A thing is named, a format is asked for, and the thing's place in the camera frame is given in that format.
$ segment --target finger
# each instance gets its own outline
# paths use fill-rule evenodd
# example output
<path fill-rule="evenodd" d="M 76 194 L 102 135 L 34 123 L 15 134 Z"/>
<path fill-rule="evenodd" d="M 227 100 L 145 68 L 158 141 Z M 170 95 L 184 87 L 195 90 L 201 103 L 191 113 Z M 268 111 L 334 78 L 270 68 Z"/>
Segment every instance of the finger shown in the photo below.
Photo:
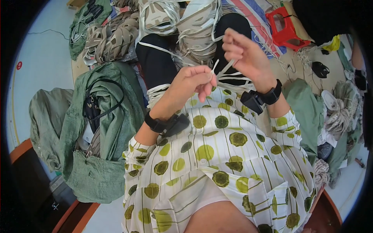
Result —
<path fill-rule="evenodd" d="M 185 69 L 185 76 L 191 77 L 200 73 L 210 73 L 211 69 L 208 66 L 190 66 Z"/>
<path fill-rule="evenodd" d="M 243 56 L 241 54 L 236 54 L 236 53 L 232 53 L 232 52 L 225 52 L 224 53 L 224 58 L 227 61 L 230 62 L 232 59 L 234 59 L 235 61 L 238 61 L 239 59 L 242 59 Z"/>
<path fill-rule="evenodd" d="M 233 44 L 233 37 L 228 34 L 225 34 L 223 36 L 223 42 L 228 43 L 228 44 Z"/>
<path fill-rule="evenodd" d="M 204 102 L 205 102 L 205 100 L 206 100 L 206 96 L 207 96 L 207 95 L 206 95 L 206 93 L 205 93 L 204 91 L 198 93 L 198 98 L 199 98 L 199 100 L 200 100 L 201 103 L 204 103 Z"/>
<path fill-rule="evenodd" d="M 235 44 L 224 43 L 222 48 L 226 52 L 233 52 L 233 53 L 236 53 L 236 54 L 243 54 L 244 53 L 244 49 L 235 45 Z"/>
<path fill-rule="evenodd" d="M 216 77 L 216 74 L 213 74 L 212 76 L 213 76 L 213 77 L 212 77 L 210 83 L 211 83 L 211 85 L 213 85 L 213 86 L 217 86 L 217 77 Z"/>
<path fill-rule="evenodd" d="M 236 32 L 232 28 L 227 28 L 227 30 L 225 30 L 225 34 L 231 36 L 234 41 L 238 42 L 243 47 L 250 48 L 251 46 L 256 45 L 255 42 Z"/>
<path fill-rule="evenodd" d="M 206 95 L 211 95 L 212 85 L 211 83 L 206 83 L 203 87 Z"/>
<path fill-rule="evenodd" d="M 199 73 L 197 75 L 189 77 L 189 79 L 192 82 L 192 85 L 197 87 L 198 85 L 210 82 L 212 80 L 212 77 L 213 76 L 211 73 Z"/>

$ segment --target yellow bag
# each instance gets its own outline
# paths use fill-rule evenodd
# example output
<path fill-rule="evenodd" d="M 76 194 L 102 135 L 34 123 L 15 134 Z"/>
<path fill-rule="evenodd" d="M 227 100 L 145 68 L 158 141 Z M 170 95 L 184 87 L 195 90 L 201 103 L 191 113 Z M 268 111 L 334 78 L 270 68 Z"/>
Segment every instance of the yellow bag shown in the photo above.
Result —
<path fill-rule="evenodd" d="M 339 39 L 340 35 L 336 35 L 333 37 L 332 43 L 324 46 L 323 49 L 327 51 L 337 51 L 339 49 L 339 45 L 341 44 L 341 40 Z"/>

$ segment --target shirt button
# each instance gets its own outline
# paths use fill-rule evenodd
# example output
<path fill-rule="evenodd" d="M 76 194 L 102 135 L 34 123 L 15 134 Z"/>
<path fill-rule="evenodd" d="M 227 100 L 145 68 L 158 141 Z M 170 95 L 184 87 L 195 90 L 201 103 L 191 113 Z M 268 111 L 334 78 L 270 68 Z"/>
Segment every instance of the shirt button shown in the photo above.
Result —
<path fill-rule="evenodd" d="M 205 164 L 205 163 L 207 163 L 207 159 L 205 159 L 205 158 L 201 159 L 201 160 L 200 160 L 200 163 L 201 163 L 201 164 Z"/>

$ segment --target red sticker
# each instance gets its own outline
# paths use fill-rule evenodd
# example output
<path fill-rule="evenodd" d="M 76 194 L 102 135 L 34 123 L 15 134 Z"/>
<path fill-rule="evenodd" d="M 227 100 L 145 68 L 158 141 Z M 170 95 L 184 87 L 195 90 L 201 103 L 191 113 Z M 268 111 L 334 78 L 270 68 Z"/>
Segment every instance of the red sticker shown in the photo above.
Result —
<path fill-rule="evenodd" d="M 19 70 L 22 67 L 22 62 L 18 62 L 17 64 L 17 70 Z"/>

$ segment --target black bag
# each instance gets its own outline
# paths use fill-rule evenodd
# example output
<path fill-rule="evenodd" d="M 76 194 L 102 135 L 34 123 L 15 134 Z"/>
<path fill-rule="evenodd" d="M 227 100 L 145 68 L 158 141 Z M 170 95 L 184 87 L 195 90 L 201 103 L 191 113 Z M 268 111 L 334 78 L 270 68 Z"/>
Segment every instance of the black bag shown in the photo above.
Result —
<path fill-rule="evenodd" d="M 97 98 L 94 95 L 90 94 L 93 85 L 96 82 L 99 82 L 99 81 L 113 83 L 113 84 L 117 85 L 118 87 L 120 87 L 120 89 L 122 90 L 122 93 L 123 93 L 122 99 L 116 105 L 114 105 L 113 107 L 111 107 L 109 110 L 107 110 L 104 113 L 101 113 L 101 109 L 98 106 Z M 114 109 L 118 108 L 120 106 L 120 104 L 123 102 L 123 100 L 124 100 L 124 89 L 119 83 L 117 83 L 113 80 L 99 79 L 99 80 L 93 82 L 88 87 L 88 89 L 85 93 L 85 99 L 84 99 L 84 103 L 83 103 L 83 117 L 88 118 L 88 121 L 90 123 L 90 126 L 91 126 L 91 129 L 92 129 L 93 133 L 95 133 L 96 130 L 98 129 L 98 127 L 100 126 L 100 118 L 105 116 L 105 115 L 108 115 Z"/>

